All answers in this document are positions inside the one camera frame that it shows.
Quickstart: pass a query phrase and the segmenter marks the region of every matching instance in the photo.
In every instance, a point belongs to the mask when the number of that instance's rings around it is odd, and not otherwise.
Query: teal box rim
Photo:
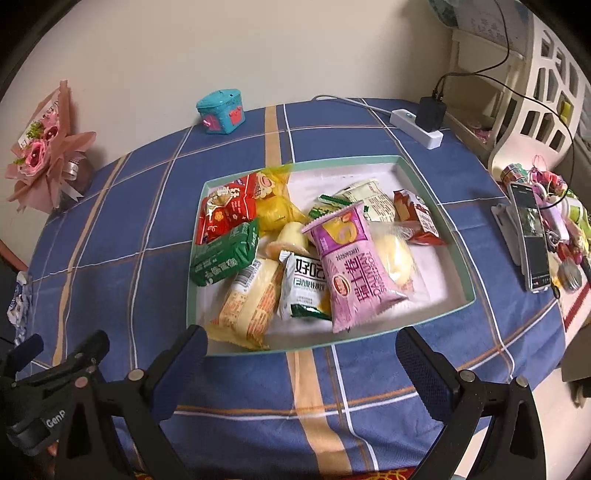
[[[408,177],[413,188],[415,188],[416,192],[421,196],[421,198],[425,201],[429,209],[431,210],[431,215],[433,217],[433,222],[435,223],[437,230],[439,231],[441,237],[445,241],[446,245],[444,247],[439,248],[447,248],[450,252],[450,256],[452,257],[453,263],[456,267],[456,271],[458,277],[460,278],[460,283],[462,285],[462,290],[464,293],[464,297],[466,299],[466,303],[463,305],[451,309],[448,312],[442,313],[440,315],[436,315],[434,317],[430,317],[428,319],[421,320],[419,322],[413,323],[413,326],[420,325],[427,322],[432,322],[439,318],[443,318],[447,315],[452,313],[459,312],[460,310],[465,309],[466,307],[470,306],[476,301],[476,293],[474,289],[474,284],[472,283],[472,278],[470,276],[470,272],[468,270],[468,266],[466,263],[466,259],[462,255],[460,247],[456,241],[456,238],[452,234],[452,230],[450,225],[446,222],[443,212],[441,209],[443,208],[440,204],[435,202],[434,200],[434,192],[432,191],[431,187],[419,176],[415,173],[413,168],[407,163],[404,157],[400,155],[373,155],[367,157],[342,157],[342,158],[324,158],[321,160],[310,160],[305,162],[296,162],[293,165],[292,171],[303,171],[303,170],[313,170],[315,168],[330,168],[330,167],[343,167],[343,166],[361,166],[367,164],[377,164],[377,163],[391,163],[392,165],[398,165],[402,168],[404,174]],[[197,230],[197,223],[199,221],[199,207],[202,203],[203,198],[205,198],[209,190],[215,187],[219,187],[221,185],[225,185],[231,181],[239,179],[244,175],[248,175],[249,173],[259,171],[260,168],[254,170],[243,171],[240,173],[235,173],[231,175],[226,175],[225,177],[218,177],[213,180],[208,180],[203,183],[203,188],[201,191],[201,196],[199,198],[199,204],[197,205],[197,215],[195,218],[195,224],[193,226],[193,240],[191,243],[191,256],[189,258],[189,263],[191,258],[193,258],[193,251],[195,247],[195,235]],[[195,305],[195,297],[197,293],[197,289],[199,287],[193,284],[189,276],[187,275],[187,326],[194,325],[194,319],[196,318],[196,305]],[[303,346],[303,347],[296,347],[290,349],[271,349],[271,350],[264,350],[264,351],[243,351],[243,352],[225,352],[225,353],[210,353],[209,356],[235,356],[235,355],[267,355],[270,353],[285,353],[285,352],[293,352],[298,350],[306,350],[310,348],[319,348],[324,346],[330,345],[337,345],[340,343],[346,342],[356,342],[358,340],[364,340],[367,338],[372,338],[380,335],[386,335],[388,333],[396,332],[400,330],[402,327],[394,328],[391,330],[385,330],[383,332],[371,333],[368,335],[363,335],[355,338],[350,339],[342,339],[336,340],[334,342],[325,342],[319,343],[317,345],[311,346]]]

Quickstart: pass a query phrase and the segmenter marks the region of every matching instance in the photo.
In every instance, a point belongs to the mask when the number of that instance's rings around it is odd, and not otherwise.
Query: yellow snack package
[[[291,165],[268,167],[256,173],[255,202],[259,234],[280,232],[290,222],[308,223],[309,219],[290,200],[287,183]]]
[[[250,350],[268,349],[264,336],[279,303],[282,277],[282,264],[255,258],[236,275],[222,311],[205,326],[207,336]]]

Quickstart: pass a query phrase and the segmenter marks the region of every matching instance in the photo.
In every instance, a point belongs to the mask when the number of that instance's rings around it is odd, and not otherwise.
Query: table
[[[388,110],[417,105],[367,100]],[[185,328],[193,225],[204,181],[291,161],[401,155],[430,185],[469,266],[476,301],[418,327],[436,351],[487,381],[535,387],[565,348],[552,293],[526,293],[490,207],[507,202],[449,131],[427,151],[385,115],[333,100],[246,113],[230,135],[198,125],[98,171],[86,197],[52,218],[33,256],[28,334],[46,344],[31,371],[59,363],[95,329],[111,340],[108,380],[145,368]],[[419,463],[432,421],[394,353],[395,333],[267,355],[206,358],[162,423],[194,471],[355,473]],[[131,441],[121,434],[126,448]]]

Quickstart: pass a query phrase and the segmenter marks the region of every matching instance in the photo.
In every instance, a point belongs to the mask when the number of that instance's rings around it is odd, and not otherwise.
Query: red snack package
[[[408,190],[394,192],[394,207],[401,222],[418,222],[408,242],[417,245],[445,245],[422,198]]]
[[[195,243],[209,243],[236,225],[253,220],[256,216],[255,187],[256,174],[251,173],[218,187],[203,199]]]

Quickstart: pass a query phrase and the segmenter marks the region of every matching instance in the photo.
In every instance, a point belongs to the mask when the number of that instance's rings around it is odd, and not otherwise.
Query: white charging cable
[[[373,110],[375,112],[385,113],[388,116],[392,115],[392,112],[389,110],[384,110],[383,108],[367,105],[361,102],[356,102],[355,100],[351,100],[350,98],[337,97],[336,95],[316,95],[312,100],[318,100],[319,98],[334,98],[336,100],[341,100],[342,102],[352,103],[353,105],[362,106],[363,108],[369,108],[370,110]]]

